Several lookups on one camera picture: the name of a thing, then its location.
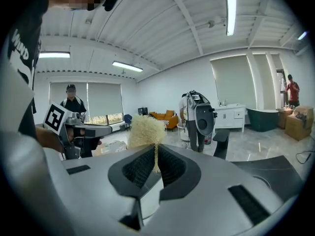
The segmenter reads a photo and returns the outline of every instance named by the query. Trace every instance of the orange sofa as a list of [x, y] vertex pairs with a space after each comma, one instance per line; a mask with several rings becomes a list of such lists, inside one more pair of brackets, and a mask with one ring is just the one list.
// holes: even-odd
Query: orange sofa
[[153, 115], [155, 119], [157, 120], [167, 120], [168, 125], [166, 125], [167, 129], [172, 129], [175, 128], [178, 124], [178, 117], [175, 116], [175, 111], [173, 110], [167, 110], [166, 114], [158, 114], [156, 112], [150, 112], [150, 115]]

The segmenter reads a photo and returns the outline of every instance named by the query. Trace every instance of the cabinet drawer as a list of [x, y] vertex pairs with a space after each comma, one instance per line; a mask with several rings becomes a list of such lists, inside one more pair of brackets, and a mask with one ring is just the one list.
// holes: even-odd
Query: cabinet drawer
[[244, 118], [244, 109], [234, 110], [234, 119]]
[[242, 128], [243, 127], [243, 121], [244, 121], [244, 119], [234, 119], [233, 126], [235, 128]]

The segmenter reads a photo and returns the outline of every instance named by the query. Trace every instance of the cardboard box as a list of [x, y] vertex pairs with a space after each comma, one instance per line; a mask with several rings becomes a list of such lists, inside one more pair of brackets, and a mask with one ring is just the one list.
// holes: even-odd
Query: cardboard box
[[278, 126], [282, 129], [285, 129], [286, 117], [293, 113], [293, 109], [277, 109], [279, 111], [279, 122]]
[[[306, 116], [306, 122], [295, 116], [300, 113]], [[299, 106], [295, 108], [293, 114], [287, 116], [285, 124], [285, 133], [290, 137], [300, 141], [309, 136], [312, 131], [312, 125], [314, 121], [313, 108]]]

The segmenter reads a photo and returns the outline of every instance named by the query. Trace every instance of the black cable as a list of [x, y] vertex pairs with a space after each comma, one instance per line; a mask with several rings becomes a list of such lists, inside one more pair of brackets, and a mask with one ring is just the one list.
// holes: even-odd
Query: black cable
[[309, 155], [308, 155], [308, 157], [306, 158], [306, 160], [304, 161], [304, 163], [302, 163], [299, 159], [297, 159], [297, 155], [300, 155], [300, 154], [303, 154], [304, 152], [315, 152], [315, 150], [305, 150], [305, 151], [303, 151], [303, 152], [301, 152], [301, 153], [297, 153], [296, 155], [295, 155], [295, 158], [296, 158], [296, 160], [300, 163], [300, 164], [305, 164], [307, 161], [308, 161], [308, 159], [310, 158], [310, 156], [311, 156], [311, 154], [312, 153], [310, 153]]

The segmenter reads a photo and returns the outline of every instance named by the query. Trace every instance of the gray plastic surface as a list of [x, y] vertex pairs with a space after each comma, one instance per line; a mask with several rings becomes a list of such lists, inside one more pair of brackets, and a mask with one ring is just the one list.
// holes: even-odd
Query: gray plastic surface
[[[263, 221], [250, 230], [252, 223], [227, 189], [243, 185], [271, 214], [283, 204], [279, 197], [232, 163], [167, 146], [199, 165], [200, 182], [184, 198], [160, 202], [146, 226], [135, 232], [118, 222], [130, 213], [135, 200], [117, 194], [107, 171], [114, 162], [143, 147], [61, 162], [57, 152], [47, 148], [43, 151], [32, 138], [12, 133], [4, 138], [2, 159], [11, 186], [54, 235], [259, 235], [257, 227], [263, 224], [266, 231], [281, 217], [269, 217], [268, 223]], [[90, 169], [72, 175], [66, 171], [81, 165]]]
[[75, 125], [75, 128], [84, 128], [85, 130], [94, 130], [94, 136], [86, 136], [86, 138], [94, 138], [94, 137], [102, 137], [107, 136], [112, 133], [113, 128], [111, 126], [104, 126], [104, 125], [88, 125], [88, 124], [79, 124]]
[[234, 185], [243, 185], [269, 212], [283, 204], [266, 185], [223, 159], [167, 146], [195, 161], [202, 169], [199, 184], [184, 198], [160, 202], [142, 232], [154, 235], [230, 236], [252, 227], [240, 206], [228, 192]]

